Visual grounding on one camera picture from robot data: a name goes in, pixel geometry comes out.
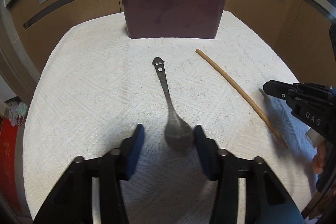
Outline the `person's right hand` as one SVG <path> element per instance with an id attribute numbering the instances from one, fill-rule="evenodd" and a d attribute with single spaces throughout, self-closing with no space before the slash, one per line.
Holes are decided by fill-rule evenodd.
<path id="1" fill-rule="evenodd" d="M 326 164 L 327 145 L 324 140 L 317 146 L 317 154 L 313 158 L 313 171 L 315 174 L 322 174 Z"/>

